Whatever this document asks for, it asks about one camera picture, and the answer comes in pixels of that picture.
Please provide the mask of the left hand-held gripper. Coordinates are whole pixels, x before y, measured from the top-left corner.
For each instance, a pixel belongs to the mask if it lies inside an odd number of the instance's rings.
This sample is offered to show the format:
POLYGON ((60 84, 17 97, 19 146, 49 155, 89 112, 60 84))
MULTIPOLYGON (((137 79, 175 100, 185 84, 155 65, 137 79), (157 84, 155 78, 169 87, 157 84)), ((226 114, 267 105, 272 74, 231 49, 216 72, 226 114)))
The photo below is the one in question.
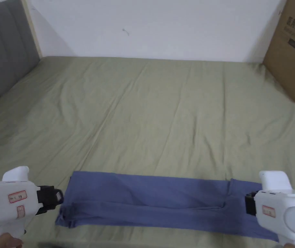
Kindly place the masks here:
POLYGON ((54 210, 64 201, 61 190, 37 186, 28 174, 27 166, 19 166, 7 171, 0 181, 0 236, 9 233, 21 238, 34 216, 54 210))

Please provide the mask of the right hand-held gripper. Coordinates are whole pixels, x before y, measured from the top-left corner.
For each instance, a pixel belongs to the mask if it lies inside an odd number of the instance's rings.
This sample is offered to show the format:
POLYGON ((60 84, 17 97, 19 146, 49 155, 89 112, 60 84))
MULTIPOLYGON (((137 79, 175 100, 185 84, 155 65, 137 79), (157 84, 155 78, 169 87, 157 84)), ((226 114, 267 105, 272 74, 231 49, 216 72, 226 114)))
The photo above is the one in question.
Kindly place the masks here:
POLYGON ((283 171, 260 171, 262 189, 245 196, 246 212, 274 232, 281 245, 295 246, 295 189, 283 171))

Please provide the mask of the person's left hand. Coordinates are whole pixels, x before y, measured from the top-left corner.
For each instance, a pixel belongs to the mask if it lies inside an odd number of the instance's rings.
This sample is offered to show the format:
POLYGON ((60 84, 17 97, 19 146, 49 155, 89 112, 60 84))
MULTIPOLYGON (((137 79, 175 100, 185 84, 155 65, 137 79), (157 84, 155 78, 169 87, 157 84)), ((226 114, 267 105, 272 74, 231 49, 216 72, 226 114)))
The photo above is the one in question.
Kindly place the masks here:
POLYGON ((23 241, 12 237, 9 233, 0 236, 0 248, 22 248, 23 241))

